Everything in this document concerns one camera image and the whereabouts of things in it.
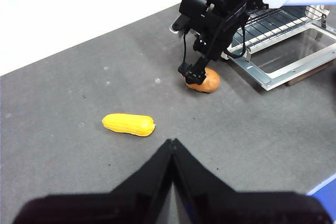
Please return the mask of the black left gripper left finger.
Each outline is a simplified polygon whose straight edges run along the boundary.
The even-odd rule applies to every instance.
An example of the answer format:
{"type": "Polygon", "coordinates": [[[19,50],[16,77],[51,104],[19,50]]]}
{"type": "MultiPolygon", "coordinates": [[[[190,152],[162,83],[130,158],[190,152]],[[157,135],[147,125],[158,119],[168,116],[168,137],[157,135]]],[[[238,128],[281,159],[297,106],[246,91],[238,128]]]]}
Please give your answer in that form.
{"type": "Polygon", "coordinates": [[[166,140],[115,189],[97,194],[61,194],[25,203],[14,223],[155,223],[171,188],[173,140],[166,140]]]}

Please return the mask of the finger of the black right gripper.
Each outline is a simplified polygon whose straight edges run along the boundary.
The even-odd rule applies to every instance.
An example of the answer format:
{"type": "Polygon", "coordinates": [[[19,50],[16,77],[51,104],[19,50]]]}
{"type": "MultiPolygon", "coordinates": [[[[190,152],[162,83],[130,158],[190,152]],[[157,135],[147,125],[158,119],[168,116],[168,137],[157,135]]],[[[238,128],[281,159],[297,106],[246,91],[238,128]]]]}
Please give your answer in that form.
{"type": "Polygon", "coordinates": [[[206,57],[200,57],[198,61],[192,65],[183,60],[178,68],[178,72],[185,78],[187,84],[202,84],[206,78],[205,67],[209,61],[210,59],[206,57]]]}

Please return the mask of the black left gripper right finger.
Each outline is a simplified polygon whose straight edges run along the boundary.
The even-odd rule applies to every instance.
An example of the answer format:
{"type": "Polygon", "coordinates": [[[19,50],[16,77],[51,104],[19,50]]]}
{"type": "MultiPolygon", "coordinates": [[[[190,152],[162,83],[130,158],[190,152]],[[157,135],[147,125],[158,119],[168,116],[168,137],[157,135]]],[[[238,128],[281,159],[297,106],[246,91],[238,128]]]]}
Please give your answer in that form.
{"type": "Polygon", "coordinates": [[[293,191],[236,191],[172,140],[174,184],[192,223],[331,223],[315,198],[293,191]]]}

